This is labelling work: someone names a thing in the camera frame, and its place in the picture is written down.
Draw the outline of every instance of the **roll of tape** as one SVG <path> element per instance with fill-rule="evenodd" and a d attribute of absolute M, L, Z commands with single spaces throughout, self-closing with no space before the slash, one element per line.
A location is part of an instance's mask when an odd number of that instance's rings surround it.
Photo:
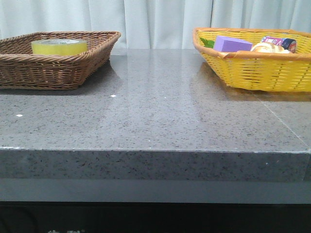
<path fill-rule="evenodd" d="M 86 41 L 78 39 L 47 39 L 31 43 L 33 54 L 77 55 L 87 50 Z"/>

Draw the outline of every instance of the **white curtain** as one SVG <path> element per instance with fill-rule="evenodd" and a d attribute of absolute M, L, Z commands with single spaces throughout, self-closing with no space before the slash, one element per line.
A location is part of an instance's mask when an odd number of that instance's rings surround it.
<path fill-rule="evenodd" d="M 310 0 L 0 0 L 0 38 L 119 31 L 115 48 L 193 49 L 194 27 L 311 32 Z"/>

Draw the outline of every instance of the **purple soap bar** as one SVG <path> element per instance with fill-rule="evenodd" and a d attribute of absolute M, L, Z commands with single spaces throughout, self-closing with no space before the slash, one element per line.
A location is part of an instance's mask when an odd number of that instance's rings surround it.
<path fill-rule="evenodd" d="M 216 37 L 214 49 L 219 52 L 250 51 L 252 46 L 253 44 L 246 40 L 218 35 Z"/>

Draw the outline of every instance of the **gray granite countertop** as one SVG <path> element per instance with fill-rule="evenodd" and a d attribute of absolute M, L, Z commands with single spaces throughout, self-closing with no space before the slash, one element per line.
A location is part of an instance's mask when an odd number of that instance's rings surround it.
<path fill-rule="evenodd" d="M 311 181 L 311 94 L 226 87 L 195 50 L 113 50 L 0 109 L 0 178 Z"/>

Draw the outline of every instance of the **small tin can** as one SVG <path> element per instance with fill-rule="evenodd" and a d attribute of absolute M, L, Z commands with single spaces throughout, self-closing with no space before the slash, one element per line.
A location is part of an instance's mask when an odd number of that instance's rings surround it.
<path fill-rule="evenodd" d="M 261 42 L 272 43 L 274 45 L 282 46 L 285 50 L 296 52 L 297 42 L 290 38 L 276 38 L 272 36 L 265 36 L 261 39 Z"/>

